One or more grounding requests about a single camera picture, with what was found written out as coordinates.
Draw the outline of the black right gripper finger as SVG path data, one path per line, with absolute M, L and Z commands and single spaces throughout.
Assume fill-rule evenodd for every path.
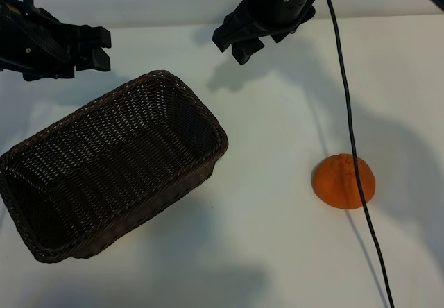
M 237 8 L 225 17 L 223 23 L 212 36 L 212 41 L 224 52 L 233 40 L 241 38 L 257 37 L 257 29 L 253 16 L 247 8 Z
M 264 43 L 258 37 L 233 40 L 231 43 L 232 56 L 240 64 L 246 64 L 251 56 L 264 48 Z

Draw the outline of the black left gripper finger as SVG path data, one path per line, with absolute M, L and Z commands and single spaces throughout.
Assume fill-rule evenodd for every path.
M 111 48 L 110 31 L 102 26 L 62 24 L 62 30 L 67 36 L 67 42 L 73 45 L 92 45 L 98 48 Z
M 75 46 L 76 71 L 96 70 L 108 72 L 111 70 L 110 57 L 102 47 Z

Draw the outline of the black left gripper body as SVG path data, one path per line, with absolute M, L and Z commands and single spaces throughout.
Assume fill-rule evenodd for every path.
M 1 2 L 1 70 L 26 81 L 73 78 L 79 70 L 78 26 L 22 1 Z

